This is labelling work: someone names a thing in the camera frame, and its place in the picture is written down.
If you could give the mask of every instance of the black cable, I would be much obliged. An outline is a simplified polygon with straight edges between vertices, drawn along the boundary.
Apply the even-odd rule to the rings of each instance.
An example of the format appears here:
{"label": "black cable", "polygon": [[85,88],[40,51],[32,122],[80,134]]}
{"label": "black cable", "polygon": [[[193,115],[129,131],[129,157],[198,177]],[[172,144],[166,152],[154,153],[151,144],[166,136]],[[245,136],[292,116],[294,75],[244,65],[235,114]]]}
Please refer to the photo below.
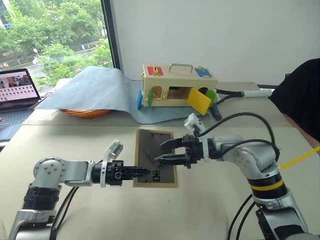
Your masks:
{"label": "black cable", "polygon": [[231,222],[231,225],[230,225],[230,227],[229,227],[228,236],[227,236],[227,238],[226,238],[227,240],[230,240],[232,228],[234,227],[234,224],[235,224],[235,222],[236,222],[239,214],[241,213],[242,209],[245,207],[245,205],[247,204],[247,202],[248,202],[251,198],[252,198],[252,195],[250,194],[250,195],[246,198],[246,200],[242,203],[242,205],[240,206],[238,212],[234,215],[233,220],[232,220],[232,222]]}
{"label": "black cable", "polygon": [[64,206],[66,205],[67,201],[70,199],[70,196],[72,195],[73,191],[75,190],[76,187],[73,187],[71,188],[71,190],[69,191],[69,193],[67,194],[67,196],[64,198],[63,200],[63,203],[61,204],[54,220],[53,220],[53,223],[52,223],[52,230],[56,231],[56,224],[57,224],[57,221],[60,217],[60,214],[62,212],[62,210],[64,209]]}
{"label": "black cable", "polygon": [[264,139],[248,139],[248,140],[244,140],[244,141],[240,141],[240,142],[237,142],[236,144],[233,144],[232,146],[228,147],[226,150],[224,150],[222,152],[222,156],[225,155],[227,152],[229,152],[231,149],[239,146],[239,145],[242,145],[242,144],[247,144],[247,143],[264,143],[264,144],[269,144],[274,152],[275,152],[275,162],[278,162],[278,158],[279,158],[279,155],[280,155],[280,151],[279,151],[279,148],[277,148],[277,146],[275,144],[273,144],[272,142],[270,141],[267,141],[267,140],[264,140]]}
{"label": "black cable", "polygon": [[237,94],[241,93],[240,91],[226,91],[222,89],[215,89],[217,94],[223,94],[223,95],[231,95],[231,94]]}
{"label": "black cable", "polygon": [[[70,204],[71,204],[71,201],[72,201],[72,199],[73,199],[73,197],[74,197],[74,195],[76,194],[76,192],[77,192],[78,189],[79,189],[78,186],[74,186],[74,187],[69,191],[69,193],[67,194],[67,196],[65,197],[65,199],[63,200],[63,203],[61,204],[61,206],[60,206],[60,208],[59,208],[59,210],[58,210],[58,212],[57,212],[57,214],[56,214],[56,216],[55,216],[55,219],[54,219],[54,221],[53,221],[52,231],[58,231],[59,228],[61,227],[61,224],[62,224],[62,222],[64,221],[64,219],[65,219],[65,217],[66,217],[66,214],[67,214],[67,212],[68,212],[68,209],[69,209],[69,206],[70,206]],[[64,209],[65,205],[66,205],[66,208],[65,208],[65,210],[64,210],[63,216],[62,216],[59,224],[58,224],[57,227],[56,227],[58,218],[59,218],[62,210]]]}
{"label": "black cable", "polygon": [[253,202],[253,203],[249,206],[249,208],[248,208],[248,210],[245,212],[245,214],[243,215],[243,218],[242,218],[242,220],[241,220],[241,222],[240,222],[238,231],[236,232],[235,240],[239,240],[239,236],[240,236],[240,232],[241,232],[242,226],[244,225],[246,218],[248,217],[250,211],[254,208],[255,205],[256,205],[256,203]]}
{"label": "black cable", "polygon": [[252,116],[252,117],[260,119],[264,123],[266,128],[268,129],[268,132],[269,132],[270,138],[271,138],[271,142],[273,144],[276,144],[275,135],[274,135],[274,132],[272,131],[272,128],[271,128],[270,124],[262,116],[260,116],[260,115],[258,115],[256,113],[252,113],[252,112],[239,112],[239,113],[227,116],[226,118],[222,119],[221,121],[219,121],[215,125],[209,127],[207,130],[203,131],[202,133],[194,133],[194,135],[196,137],[202,137],[202,136],[206,135],[207,133],[209,133],[210,131],[212,131],[213,129],[215,129],[216,127],[218,127],[221,124],[225,123],[226,121],[228,121],[230,119],[233,119],[233,118],[236,118],[236,117],[240,117],[240,116]]}
{"label": "black cable", "polygon": [[56,231],[59,231],[59,228],[60,228],[62,222],[64,221],[65,217],[66,217],[66,214],[67,214],[67,211],[68,211],[69,206],[70,206],[70,204],[71,204],[71,201],[72,201],[72,199],[74,198],[75,193],[76,193],[77,190],[79,189],[78,186],[77,186],[77,187],[74,187],[74,188],[75,188],[75,189],[74,189],[74,191],[72,192],[72,194],[71,194],[71,196],[70,196],[70,199],[69,199],[69,202],[68,202],[68,204],[67,204],[66,207],[65,207],[65,210],[64,210],[64,213],[63,213],[63,215],[62,215],[62,218],[61,218],[58,226],[56,227]]}
{"label": "black cable", "polygon": [[219,101],[217,101],[215,104],[219,105],[219,104],[223,103],[225,100],[233,99],[233,98],[241,98],[241,97],[243,97],[242,93],[241,92],[237,92],[237,93],[225,96],[224,98],[222,98]]}

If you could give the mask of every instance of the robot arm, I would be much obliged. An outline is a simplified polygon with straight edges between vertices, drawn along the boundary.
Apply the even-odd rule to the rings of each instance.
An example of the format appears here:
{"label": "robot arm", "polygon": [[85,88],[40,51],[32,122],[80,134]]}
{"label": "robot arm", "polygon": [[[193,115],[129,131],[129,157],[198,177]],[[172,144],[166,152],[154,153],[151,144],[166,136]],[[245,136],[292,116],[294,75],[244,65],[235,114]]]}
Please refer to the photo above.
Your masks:
{"label": "robot arm", "polygon": [[58,157],[46,157],[33,169],[34,181],[29,184],[22,209],[13,222],[9,240],[53,240],[51,231],[55,206],[62,188],[60,183],[72,187],[100,184],[121,186],[123,180],[132,180],[150,172],[140,166],[124,166],[124,161],[115,160],[123,145],[114,140],[104,153],[102,163],[94,161],[67,161]]}
{"label": "robot arm", "polygon": [[[199,119],[191,114],[185,126],[192,132],[205,130]],[[161,147],[168,149],[185,147],[185,154],[163,154],[156,158],[163,165],[185,165],[191,168],[200,159],[236,164],[251,186],[255,204],[259,207],[256,216],[266,240],[312,240],[319,239],[308,234],[307,225],[294,200],[293,194],[286,187],[276,162],[278,152],[263,142],[248,142],[235,147],[243,139],[239,135],[214,136],[213,138],[185,135],[170,139]]]}

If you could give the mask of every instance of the wooden lock box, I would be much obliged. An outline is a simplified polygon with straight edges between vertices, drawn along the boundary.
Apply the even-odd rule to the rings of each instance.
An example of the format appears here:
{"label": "wooden lock box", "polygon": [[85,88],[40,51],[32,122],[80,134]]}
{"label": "wooden lock box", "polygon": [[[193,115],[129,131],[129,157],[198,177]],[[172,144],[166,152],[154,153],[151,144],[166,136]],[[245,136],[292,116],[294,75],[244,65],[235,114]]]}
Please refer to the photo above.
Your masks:
{"label": "wooden lock box", "polygon": [[142,67],[144,107],[187,107],[191,88],[205,94],[215,89],[218,82],[209,69],[201,66],[173,63],[143,64]]}

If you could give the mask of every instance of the yellow block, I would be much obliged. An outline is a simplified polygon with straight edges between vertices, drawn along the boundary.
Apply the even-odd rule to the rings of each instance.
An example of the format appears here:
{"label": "yellow block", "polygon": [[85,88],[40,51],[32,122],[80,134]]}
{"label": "yellow block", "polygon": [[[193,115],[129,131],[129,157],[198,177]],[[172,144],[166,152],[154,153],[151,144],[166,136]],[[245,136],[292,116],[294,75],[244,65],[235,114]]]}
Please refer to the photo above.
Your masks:
{"label": "yellow block", "polygon": [[211,99],[206,95],[203,95],[195,88],[191,88],[186,103],[193,107],[193,109],[201,115],[205,115],[211,104]]}

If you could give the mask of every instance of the laptop keyboard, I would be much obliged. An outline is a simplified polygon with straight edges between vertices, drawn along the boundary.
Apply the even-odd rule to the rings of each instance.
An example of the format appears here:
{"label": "laptop keyboard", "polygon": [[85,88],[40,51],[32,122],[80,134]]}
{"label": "laptop keyboard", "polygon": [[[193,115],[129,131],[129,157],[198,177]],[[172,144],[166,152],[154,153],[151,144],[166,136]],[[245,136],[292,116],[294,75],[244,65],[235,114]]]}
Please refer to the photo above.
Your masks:
{"label": "laptop keyboard", "polygon": [[33,111],[24,110],[24,111],[11,111],[0,113],[0,126],[11,125],[11,124],[21,124],[26,120]]}

